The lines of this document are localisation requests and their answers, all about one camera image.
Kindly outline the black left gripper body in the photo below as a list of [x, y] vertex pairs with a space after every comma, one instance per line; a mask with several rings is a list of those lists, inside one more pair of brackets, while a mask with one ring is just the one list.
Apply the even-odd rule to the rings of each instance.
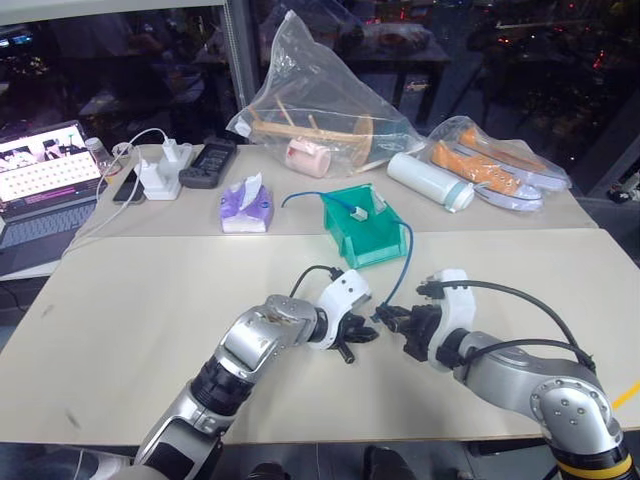
[[355, 355], [349, 347], [351, 344], [351, 329], [355, 320], [365, 319], [360, 315], [347, 313], [341, 320], [335, 341], [331, 345], [332, 350], [336, 350], [346, 364], [355, 361]]

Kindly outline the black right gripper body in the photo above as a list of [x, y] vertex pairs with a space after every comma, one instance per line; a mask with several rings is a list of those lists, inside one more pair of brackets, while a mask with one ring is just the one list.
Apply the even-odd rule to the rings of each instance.
[[403, 350], [418, 362], [429, 359], [429, 343], [440, 325], [442, 309], [436, 305], [414, 305], [405, 324]]

